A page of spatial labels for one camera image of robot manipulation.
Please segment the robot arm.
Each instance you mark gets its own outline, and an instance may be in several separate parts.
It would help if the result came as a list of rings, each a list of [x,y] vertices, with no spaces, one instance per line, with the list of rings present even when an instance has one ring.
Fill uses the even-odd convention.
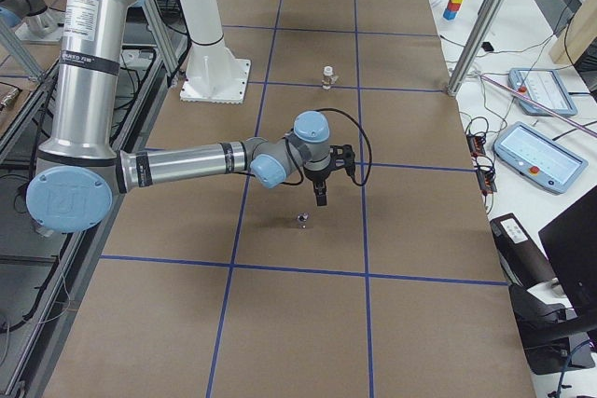
[[[45,0],[1,0],[1,19],[22,42],[55,44],[62,40],[64,14]]]
[[[77,233],[98,226],[115,199],[135,188],[215,175],[240,174],[273,188],[293,173],[310,181],[326,205],[331,173],[355,174],[354,150],[330,142],[326,111],[299,114],[272,142],[261,137],[186,149],[146,149],[147,108],[132,128],[132,145],[110,141],[127,14],[139,0],[67,0],[57,95],[49,138],[37,149],[26,208],[39,226]]]

